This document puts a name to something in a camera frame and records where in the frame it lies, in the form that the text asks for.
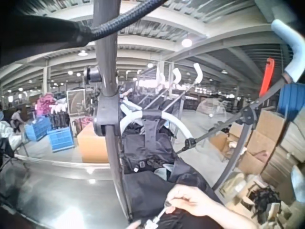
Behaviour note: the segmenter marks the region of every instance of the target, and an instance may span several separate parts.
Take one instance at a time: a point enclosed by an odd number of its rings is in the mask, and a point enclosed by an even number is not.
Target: black strap
[[[144,110],[142,122],[145,129],[145,148],[150,151],[156,150],[156,132],[161,119],[160,110]]]

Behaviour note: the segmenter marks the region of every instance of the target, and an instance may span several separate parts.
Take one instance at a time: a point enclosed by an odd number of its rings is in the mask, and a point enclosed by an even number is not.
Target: stroller frame
[[[119,15],[120,0],[94,0],[93,25],[100,25],[113,19]],[[256,120],[253,109],[262,104],[275,94],[285,83],[297,82],[305,69],[305,41],[296,31],[283,24],[279,20],[275,20],[271,25],[272,30],[287,44],[290,45],[294,52],[293,60],[285,68],[283,78],[274,84],[269,91],[241,112],[228,119],[222,125],[219,125],[211,132],[197,138],[186,139],[185,147],[177,153],[195,147],[196,143],[215,134],[217,131],[227,127],[230,123],[244,117],[245,124],[242,130],[241,137],[237,147],[229,160],[229,163],[216,184],[213,190],[226,180],[234,168],[241,150],[245,144],[247,133],[251,130],[252,124]],[[103,77],[102,92],[99,98],[98,108],[96,109],[94,119],[94,129],[98,135],[103,135],[106,138],[109,163],[111,165],[111,173],[114,180],[117,195],[122,206],[123,212],[129,221],[132,220],[130,203],[125,195],[122,184],[122,167],[120,164],[121,154],[121,133],[119,120],[119,93],[116,84],[116,53],[117,53],[117,34],[114,33],[108,37],[100,39],[96,42],[96,56],[100,75]]]

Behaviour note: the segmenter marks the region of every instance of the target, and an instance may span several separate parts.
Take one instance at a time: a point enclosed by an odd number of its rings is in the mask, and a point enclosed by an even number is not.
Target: white plastic part
[[[129,101],[128,99],[124,99],[122,101],[124,104],[126,104],[127,106],[130,106],[132,108],[134,108],[135,110],[142,110],[142,108],[140,106],[138,106],[137,104],[134,104],[133,102]]]
[[[134,122],[135,120],[137,120],[139,118],[142,118],[142,116],[143,116],[143,112],[142,111],[136,111],[136,112],[132,112],[131,114],[129,114],[126,117],[124,117],[121,120],[121,122],[120,122],[121,134],[124,132],[126,127],[131,122]],[[176,127],[178,127],[178,129],[181,130],[181,132],[182,132],[182,134],[184,135],[185,138],[193,138],[191,132],[187,129],[187,127],[183,124],[183,122],[181,122],[178,118],[176,118],[172,114],[169,114],[169,113],[166,113],[166,112],[162,111],[161,118],[165,119],[167,121],[170,121],[174,125],[176,125]]]
[[[203,79],[203,72],[199,66],[199,63],[194,63],[194,68],[197,72],[197,78],[195,79],[196,83],[201,83],[202,79]]]
[[[180,82],[181,78],[182,78],[181,72],[179,71],[178,68],[175,68],[175,69],[173,70],[173,74],[174,74],[175,77],[176,77],[175,80],[173,81],[173,83],[174,83],[174,84],[178,84],[178,83]]]
[[[129,110],[128,107],[126,107],[124,104],[121,104],[120,108],[121,108],[121,111],[123,111],[125,115],[130,115],[132,113],[132,111]],[[143,126],[142,120],[140,120],[140,119],[137,119],[134,122]]]
[[[278,19],[272,22],[271,29],[291,47],[294,53],[285,72],[296,83],[305,70],[305,40],[297,31]]]

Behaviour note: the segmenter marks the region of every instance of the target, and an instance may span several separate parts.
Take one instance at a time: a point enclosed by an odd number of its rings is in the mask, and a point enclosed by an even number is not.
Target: blue plastic crate
[[[25,133],[27,138],[31,141],[38,142],[47,135],[47,131],[51,129],[51,122],[49,118],[40,118],[35,124],[26,124]]]
[[[48,131],[52,151],[60,151],[74,147],[74,140],[70,127]]]

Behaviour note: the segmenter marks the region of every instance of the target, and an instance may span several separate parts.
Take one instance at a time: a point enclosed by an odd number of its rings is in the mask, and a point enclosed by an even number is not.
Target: orange pole
[[[272,58],[267,59],[267,64],[265,68],[265,74],[263,78],[263,83],[261,87],[261,91],[259,93],[259,97],[262,97],[269,89],[269,85],[273,76],[273,71],[275,69],[275,61]]]

